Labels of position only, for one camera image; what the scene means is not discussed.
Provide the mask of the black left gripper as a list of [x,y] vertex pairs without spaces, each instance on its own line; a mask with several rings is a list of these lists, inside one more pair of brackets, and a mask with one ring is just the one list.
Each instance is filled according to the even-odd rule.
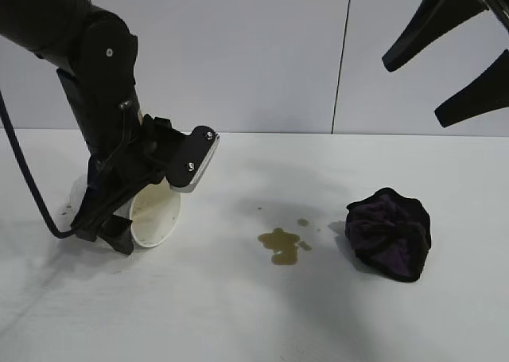
[[76,237],[103,239],[115,251],[134,251],[128,205],[145,187],[161,182],[175,169],[173,160],[188,136],[168,119],[121,114],[111,123],[86,124],[83,136],[90,151],[87,184],[71,229]]

